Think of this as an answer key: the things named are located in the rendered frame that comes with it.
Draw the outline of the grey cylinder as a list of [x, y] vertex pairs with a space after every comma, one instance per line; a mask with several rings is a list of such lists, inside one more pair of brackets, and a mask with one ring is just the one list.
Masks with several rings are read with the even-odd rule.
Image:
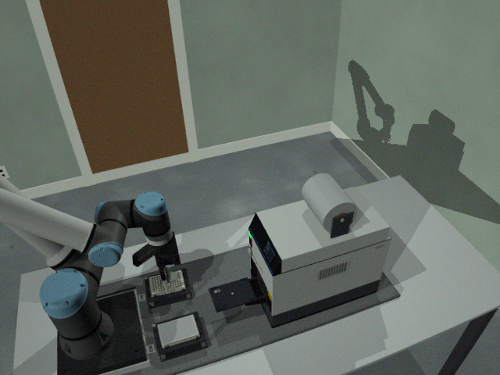
[[350, 225], [357, 216], [356, 205], [327, 173], [309, 178], [302, 188], [302, 197], [328, 232], [331, 232], [333, 218], [339, 213], [352, 214]]

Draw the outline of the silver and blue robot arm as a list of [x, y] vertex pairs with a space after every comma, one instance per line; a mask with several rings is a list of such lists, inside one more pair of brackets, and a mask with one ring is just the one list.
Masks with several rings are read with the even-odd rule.
[[95, 223], [89, 223], [30, 200], [1, 174], [0, 222], [45, 255], [56, 271], [45, 279], [39, 296], [62, 336], [62, 350], [77, 360], [101, 354], [113, 340], [113, 322], [96, 298], [104, 267], [121, 259], [127, 228], [142, 227], [148, 242], [132, 255], [136, 267], [161, 251], [152, 245], [165, 245], [173, 237], [165, 199], [157, 192], [101, 202]]

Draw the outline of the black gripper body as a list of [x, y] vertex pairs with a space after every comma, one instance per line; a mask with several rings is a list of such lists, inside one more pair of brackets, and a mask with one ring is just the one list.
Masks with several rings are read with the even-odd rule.
[[174, 231], [173, 231], [173, 237], [171, 238], [171, 240], [168, 243], [166, 243], [165, 245], [161, 245], [161, 246], [153, 246], [152, 245], [152, 247], [161, 248], [161, 251], [154, 255], [157, 267], [158, 267], [159, 262], [161, 262], [161, 265], [163, 265], [163, 266], [164, 265], [167, 266], [167, 265], [173, 265], [173, 264], [174, 265], [181, 264]]

